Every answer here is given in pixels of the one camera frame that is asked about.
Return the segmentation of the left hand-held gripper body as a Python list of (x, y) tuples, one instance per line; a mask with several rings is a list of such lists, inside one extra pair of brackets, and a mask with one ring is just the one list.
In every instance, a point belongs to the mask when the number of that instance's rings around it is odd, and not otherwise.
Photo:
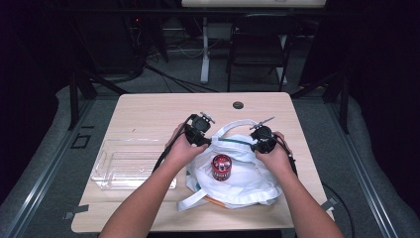
[(191, 114), (190, 124), (185, 126), (185, 136), (189, 143), (210, 143), (211, 140), (205, 137), (205, 133), (211, 128), (215, 121), (204, 112), (200, 115)]

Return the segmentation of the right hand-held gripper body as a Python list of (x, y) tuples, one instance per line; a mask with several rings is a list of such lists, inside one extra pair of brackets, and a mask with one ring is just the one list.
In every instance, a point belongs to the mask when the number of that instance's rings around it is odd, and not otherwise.
[(270, 120), (272, 120), (272, 117), (265, 119), (252, 127), (254, 132), (251, 133), (251, 137), (255, 141), (253, 145), (259, 145), (262, 148), (262, 154), (270, 153), (278, 144), (277, 136), (265, 125), (265, 123)]

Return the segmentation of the white tote bag colourful print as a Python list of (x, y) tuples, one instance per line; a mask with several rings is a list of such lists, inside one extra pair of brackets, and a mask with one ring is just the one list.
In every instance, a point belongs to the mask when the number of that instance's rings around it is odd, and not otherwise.
[[(206, 203), (205, 197), (234, 209), (255, 204), (272, 205), (282, 195), (276, 178), (251, 149), (257, 141), (241, 134), (226, 136), (231, 129), (257, 125), (251, 119), (233, 121), (211, 137), (211, 145), (186, 166), (186, 186), (193, 194), (177, 203), (178, 211)], [(226, 155), (232, 160), (231, 173), (226, 180), (213, 177), (211, 162), (217, 155)]]

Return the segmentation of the person's right hand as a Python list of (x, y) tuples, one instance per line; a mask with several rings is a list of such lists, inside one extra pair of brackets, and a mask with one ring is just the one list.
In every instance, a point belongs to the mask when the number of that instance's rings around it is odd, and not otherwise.
[(290, 164), (290, 156), (292, 155), (286, 142), (284, 135), (280, 132), (274, 132), (275, 139), (279, 141), (274, 149), (268, 154), (262, 154), (256, 151), (256, 157), (264, 163), (265, 167), (279, 179), (285, 176), (293, 175), (293, 169)]

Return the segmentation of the person's left hand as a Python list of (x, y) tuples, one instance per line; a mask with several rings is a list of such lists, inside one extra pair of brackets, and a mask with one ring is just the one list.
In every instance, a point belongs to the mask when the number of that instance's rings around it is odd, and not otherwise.
[(181, 124), (174, 129), (171, 138), (165, 146), (169, 148), (169, 152), (161, 166), (173, 173), (178, 173), (208, 147), (207, 145), (201, 147), (191, 145), (183, 133)]

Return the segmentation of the red can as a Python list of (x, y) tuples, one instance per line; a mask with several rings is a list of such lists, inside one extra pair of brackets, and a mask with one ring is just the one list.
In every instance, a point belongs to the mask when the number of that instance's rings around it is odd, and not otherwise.
[(232, 160), (227, 155), (219, 154), (213, 158), (211, 168), (215, 180), (227, 180), (231, 175)]

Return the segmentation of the clear plastic tray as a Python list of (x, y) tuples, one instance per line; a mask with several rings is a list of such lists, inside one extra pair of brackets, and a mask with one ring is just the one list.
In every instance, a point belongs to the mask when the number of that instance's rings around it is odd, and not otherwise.
[(90, 179), (102, 190), (135, 189), (152, 174), (163, 150), (158, 140), (105, 140)]

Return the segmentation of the black folding chair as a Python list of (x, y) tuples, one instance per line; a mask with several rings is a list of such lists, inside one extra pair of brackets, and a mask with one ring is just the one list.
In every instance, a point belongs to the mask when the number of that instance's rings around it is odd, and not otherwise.
[(298, 19), (292, 15), (254, 13), (239, 17), (230, 31), (230, 48), (226, 72), (227, 90), (231, 89), (232, 67), (278, 68), (278, 90), (283, 87), (293, 39), (300, 31)]

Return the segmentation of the black metal stand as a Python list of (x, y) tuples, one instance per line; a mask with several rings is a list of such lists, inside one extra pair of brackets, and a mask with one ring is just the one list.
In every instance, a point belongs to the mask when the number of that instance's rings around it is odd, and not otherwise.
[(78, 92), (81, 92), (88, 100), (93, 100), (97, 97), (97, 91), (93, 86), (94, 82), (105, 86), (119, 95), (127, 93), (127, 90), (120, 88), (104, 77), (93, 73), (91, 70), (76, 66), (72, 70), (68, 82), (70, 96), (70, 123), (68, 130), (72, 130), (79, 121)]
[(322, 100), (325, 103), (335, 103), (337, 98), (340, 98), (339, 106), (339, 125), (342, 130), (348, 134), (348, 110), (350, 97), (350, 80), (347, 74), (343, 71), (334, 72), (325, 78), (304, 86), (302, 89), (291, 94), (292, 98), (300, 98), (316, 88), (326, 85), (327, 88), (322, 95)]

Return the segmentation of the grey tape strip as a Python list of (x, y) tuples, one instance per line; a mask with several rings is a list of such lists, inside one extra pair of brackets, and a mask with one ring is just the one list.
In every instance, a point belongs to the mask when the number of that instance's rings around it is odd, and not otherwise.
[(335, 209), (335, 206), (339, 203), (339, 200), (337, 197), (332, 196), (331, 198), (329, 198), (328, 200), (326, 200), (323, 204), (322, 204), (322, 208), (325, 211), (333, 211)]
[(77, 206), (77, 207), (73, 208), (71, 211), (67, 211), (63, 215), (62, 218), (64, 220), (72, 219), (76, 214), (82, 213), (82, 212), (86, 212), (88, 209), (89, 209), (89, 205), (88, 204)]

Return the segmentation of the dark cabinet with red light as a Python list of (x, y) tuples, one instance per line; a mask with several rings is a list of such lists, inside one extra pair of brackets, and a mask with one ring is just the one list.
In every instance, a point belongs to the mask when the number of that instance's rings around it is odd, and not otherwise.
[(160, 17), (129, 16), (124, 18), (124, 23), (136, 60), (136, 66), (130, 72), (130, 78), (143, 73), (150, 55), (160, 54), (165, 61), (168, 61)]

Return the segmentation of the white desk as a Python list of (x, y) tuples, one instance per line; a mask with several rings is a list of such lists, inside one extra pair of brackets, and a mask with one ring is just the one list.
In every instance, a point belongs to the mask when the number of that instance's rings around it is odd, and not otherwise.
[[(181, 0), (183, 8), (192, 10), (289, 10), (323, 9), (328, 0)], [(226, 20), (203, 17), (202, 20), (203, 58), (200, 82), (209, 82), (210, 39), (227, 40), (231, 24)]]

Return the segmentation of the aluminium floor rail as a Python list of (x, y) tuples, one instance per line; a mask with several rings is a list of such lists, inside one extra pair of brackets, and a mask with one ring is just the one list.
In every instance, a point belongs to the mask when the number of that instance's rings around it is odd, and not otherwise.
[(39, 149), (5, 203), (0, 206), (0, 238), (93, 238), (71, 229), (67, 211), (80, 206), (102, 138), (95, 118), (103, 104), (86, 101), (72, 130), (59, 110)]
[(367, 200), (369, 209), (376, 221), (376, 224), (382, 234), (383, 238), (399, 238), (398, 234), (389, 219), (385, 207), (373, 186), (368, 171), (357, 151), (357, 148), (352, 140), (350, 134), (346, 134), (339, 121), (339, 110), (334, 104), (327, 103), (325, 105), (330, 117), (333, 120), (334, 127), (338, 131), (341, 139), (343, 140), (347, 151), (350, 155), (350, 164), (358, 183), (363, 191)]

